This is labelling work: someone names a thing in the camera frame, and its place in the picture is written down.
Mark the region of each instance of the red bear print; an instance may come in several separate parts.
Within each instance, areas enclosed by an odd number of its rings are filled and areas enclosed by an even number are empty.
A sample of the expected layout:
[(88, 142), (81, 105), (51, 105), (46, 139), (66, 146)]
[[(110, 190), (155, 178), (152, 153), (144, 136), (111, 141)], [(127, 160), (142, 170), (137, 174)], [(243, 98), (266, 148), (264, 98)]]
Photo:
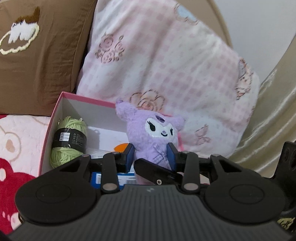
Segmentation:
[(9, 162), (0, 158), (0, 230), (4, 234), (9, 234), (20, 225), (15, 194), (33, 178), (26, 173), (13, 172)]
[(0, 115), (0, 119), (7, 117), (7, 115)]

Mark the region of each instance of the yarn label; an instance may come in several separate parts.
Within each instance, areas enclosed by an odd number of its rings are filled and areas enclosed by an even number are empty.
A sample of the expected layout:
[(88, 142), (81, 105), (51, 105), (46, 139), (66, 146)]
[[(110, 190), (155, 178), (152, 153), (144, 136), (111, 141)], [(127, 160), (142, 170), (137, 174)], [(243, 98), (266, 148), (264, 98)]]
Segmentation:
[(54, 134), (52, 148), (54, 147), (66, 147), (85, 153), (86, 136), (76, 129), (60, 128)]

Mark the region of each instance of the pink checkered fabric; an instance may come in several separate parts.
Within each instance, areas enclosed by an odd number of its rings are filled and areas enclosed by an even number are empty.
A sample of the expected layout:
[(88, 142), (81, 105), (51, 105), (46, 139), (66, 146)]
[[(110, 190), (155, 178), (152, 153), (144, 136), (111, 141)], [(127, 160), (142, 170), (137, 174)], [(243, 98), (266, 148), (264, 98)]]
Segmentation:
[(230, 156), (260, 82), (236, 52), (174, 0), (99, 0), (77, 94), (186, 118), (184, 149)]

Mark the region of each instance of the floral pattern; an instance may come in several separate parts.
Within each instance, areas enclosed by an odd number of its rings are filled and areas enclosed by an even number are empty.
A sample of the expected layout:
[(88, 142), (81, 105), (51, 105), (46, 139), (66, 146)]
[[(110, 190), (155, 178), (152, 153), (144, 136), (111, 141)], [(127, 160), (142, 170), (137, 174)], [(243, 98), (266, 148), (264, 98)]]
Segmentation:
[(198, 24), (198, 19), (191, 12), (189, 12), (185, 7), (180, 5), (179, 3), (177, 3), (174, 8), (174, 14), (176, 16), (176, 19), (181, 22), (186, 22), (191, 25)]
[(119, 37), (118, 42), (112, 48), (114, 43), (113, 34), (104, 33), (99, 44), (99, 49), (95, 53), (96, 58), (100, 58), (101, 63), (103, 64), (118, 61), (122, 57), (124, 52), (124, 48), (121, 42), (122, 39), (123, 35)]
[(207, 134), (207, 131), (209, 129), (208, 125), (204, 125), (204, 127), (198, 129), (195, 132), (195, 136), (197, 137), (196, 145), (202, 145), (204, 143), (209, 143), (211, 141), (211, 138), (206, 137), (205, 135)]
[(237, 100), (239, 100), (244, 94), (249, 93), (252, 84), (252, 72), (251, 68), (246, 64), (243, 58), (239, 60), (239, 78), (235, 84), (235, 91), (237, 92)]
[(155, 90), (148, 90), (144, 93), (134, 93), (129, 102), (137, 106), (139, 109), (160, 111), (165, 103), (165, 98)]

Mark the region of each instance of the kuromi plush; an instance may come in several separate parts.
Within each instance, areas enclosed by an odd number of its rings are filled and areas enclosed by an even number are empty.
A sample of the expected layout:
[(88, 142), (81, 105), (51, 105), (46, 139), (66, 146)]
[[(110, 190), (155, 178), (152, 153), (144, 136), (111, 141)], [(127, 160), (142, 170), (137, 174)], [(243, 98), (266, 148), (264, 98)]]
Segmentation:
[[(167, 144), (178, 145), (178, 131), (184, 128), (181, 116), (168, 117), (162, 114), (137, 109), (129, 102), (116, 100), (117, 116), (127, 122), (128, 140), (135, 147), (135, 160), (144, 158), (161, 167), (170, 169), (167, 159)], [(151, 184), (136, 175), (138, 184)]]

